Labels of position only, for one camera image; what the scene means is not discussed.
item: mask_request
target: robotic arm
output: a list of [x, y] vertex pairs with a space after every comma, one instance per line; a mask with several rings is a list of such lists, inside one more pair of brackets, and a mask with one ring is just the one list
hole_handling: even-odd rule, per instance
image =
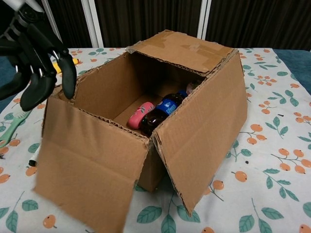
[[30, 111], [53, 92], [56, 71], [49, 54], [55, 57], [63, 73], [63, 91], [68, 99], [74, 95], [76, 69], [68, 49], [44, 23], [44, 11], [35, 0], [0, 0], [0, 12], [11, 12], [11, 21], [0, 29], [0, 56], [8, 56], [16, 74], [11, 82], [0, 86], [0, 100], [30, 85], [21, 96], [23, 111]]

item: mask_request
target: blue bottle label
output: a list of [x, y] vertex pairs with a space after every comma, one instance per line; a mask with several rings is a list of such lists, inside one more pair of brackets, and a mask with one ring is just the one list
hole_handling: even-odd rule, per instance
[[164, 99], [155, 108], [160, 109], [161, 111], [165, 112], [167, 115], [170, 115], [177, 108], [177, 105], [175, 102], [171, 100]]

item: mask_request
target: pink bottle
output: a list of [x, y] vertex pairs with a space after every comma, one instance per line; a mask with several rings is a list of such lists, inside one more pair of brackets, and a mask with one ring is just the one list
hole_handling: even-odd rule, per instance
[[143, 103], [129, 118], [127, 125], [133, 130], [138, 130], [141, 119], [154, 108], [155, 106], [150, 102]]

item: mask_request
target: box flap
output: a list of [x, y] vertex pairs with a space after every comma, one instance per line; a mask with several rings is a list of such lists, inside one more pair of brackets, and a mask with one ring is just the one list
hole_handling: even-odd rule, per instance
[[160, 61], [206, 75], [232, 52], [232, 48], [166, 30], [128, 47], [127, 51], [138, 51]]
[[149, 140], [54, 97], [47, 106], [35, 192], [96, 232], [122, 232]]
[[247, 117], [237, 51], [160, 125], [152, 139], [187, 211], [192, 212]]

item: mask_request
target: soda bottle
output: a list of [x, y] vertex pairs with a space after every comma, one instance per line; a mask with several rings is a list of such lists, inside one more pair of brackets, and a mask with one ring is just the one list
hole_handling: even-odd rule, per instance
[[146, 136], [151, 136], [152, 131], [161, 124], [187, 97], [183, 90], [176, 94], [166, 95], [154, 110], [147, 113], [139, 124], [141, 132]]

